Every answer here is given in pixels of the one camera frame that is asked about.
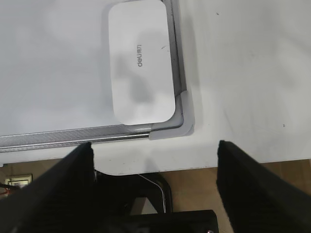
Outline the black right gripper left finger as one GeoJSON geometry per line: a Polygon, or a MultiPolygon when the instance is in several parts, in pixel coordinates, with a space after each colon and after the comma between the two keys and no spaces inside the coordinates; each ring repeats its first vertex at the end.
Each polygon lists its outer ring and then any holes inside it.
{"type": "Polygon", "coordinates": [[[29,185],[1,199],[2,233],[91,233],[94,162],[83,143],[29,185]]]}

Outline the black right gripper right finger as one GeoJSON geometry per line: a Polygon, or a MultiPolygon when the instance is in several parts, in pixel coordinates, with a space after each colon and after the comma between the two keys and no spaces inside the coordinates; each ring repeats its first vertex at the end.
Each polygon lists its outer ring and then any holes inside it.
{"type": "Polygon", "coordinates": [[[309,233],[311,198],[230,141],[217,151],[217,188],[236,233],[309,233]]]}

